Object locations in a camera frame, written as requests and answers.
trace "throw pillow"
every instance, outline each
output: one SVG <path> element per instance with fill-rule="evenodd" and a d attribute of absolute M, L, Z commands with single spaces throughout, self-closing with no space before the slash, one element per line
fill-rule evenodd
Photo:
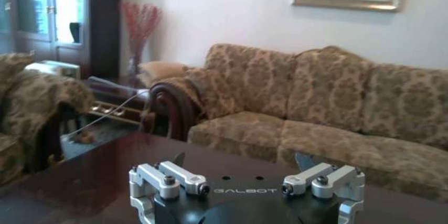
<path fill-rule="evenodd" d="M 184 77 L 187 66 L 166 61 L 152 61 L 139 65 L 142 73 L 139 74 L 140 81 L 147 87 L 151 87 L 155 82 L 171 78 Z"/>
<path fill-rule="evenodd" d="M 30 54 L 12 53 L 0 55 L 0 104 L 16 75 L 32 62 L 34 56 Z"/>
<path fill-rule="evenodd" d="M 216 70 L 192 68 L 187 70 L 187 79 L 198 89 L 210 120 L 243 111 L 224 76 Z"/>

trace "sofa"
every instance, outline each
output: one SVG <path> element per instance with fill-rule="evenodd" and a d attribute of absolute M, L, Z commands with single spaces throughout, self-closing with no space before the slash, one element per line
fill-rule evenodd
<path fill-rule="evenodd" d="M 94 96 L 72 78 L 24 70 L 30 54 L 0 55 L 0 185 L 62 158 L 66 112 L 88 113 Z"/>
<path fill-rule="evenodd" d="M 335 46 L 286 54 L 216 44 L 204 68 L 151 84 L 150 108 L 191 144 L 292 167 L 300 152 L 448 202 L 448 70 Z"/>

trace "table surface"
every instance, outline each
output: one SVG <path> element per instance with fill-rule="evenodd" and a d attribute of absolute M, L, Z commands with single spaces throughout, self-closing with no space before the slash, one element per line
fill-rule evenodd
<path fill-rule="evenodd" d="M 298 170 L 134 133 L 0 190 L 0 223 L 139 223 L 130 206 L 128 171 L 135 164 L 186 152 L 186 169 L 207 178 L 283 177 Z M 448 223 L 448 205 L 367 186 L 356 223 Z"/>

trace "glass door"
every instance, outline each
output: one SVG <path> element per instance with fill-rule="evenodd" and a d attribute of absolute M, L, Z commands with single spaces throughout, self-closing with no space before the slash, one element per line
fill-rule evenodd
<path fill-rule="evenodd" d="M 0 0 L 0 54 L 14 50 L 11 0 Z"/>
<path fill-rule="evenodd" d="M 55 0 L 55 34 L 60 43 L 83 40 L 84 0 Z"/>
<path fill-rule="evenodd" d="M 54 52 L 59 61 L 82 65 L 86 55 L 86 0 L 54 0 Z"/>
<path fill-rule="evenodd" d="M 16 0 L 16 42 L 20 51 L 32 51 L 36 59 L 54 59 L 52 53 L 52 0 Z"/>

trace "floor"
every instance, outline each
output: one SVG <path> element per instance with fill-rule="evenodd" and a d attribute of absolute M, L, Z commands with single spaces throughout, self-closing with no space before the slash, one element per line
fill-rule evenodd
<path fill-rule="evenodd" d="M 67 135 L 63 135 L 62 146 L 66 160 L 82 155 L 83 153 L 102 146 L 107 142 L 131 134 L 138 130 L 138 125 L 106 119 L 88 128 L 88 131 L 95 136 L 95 141 L 92 144 L 78 143 L 74 141 L 75 136 L 68 137 Z"/>

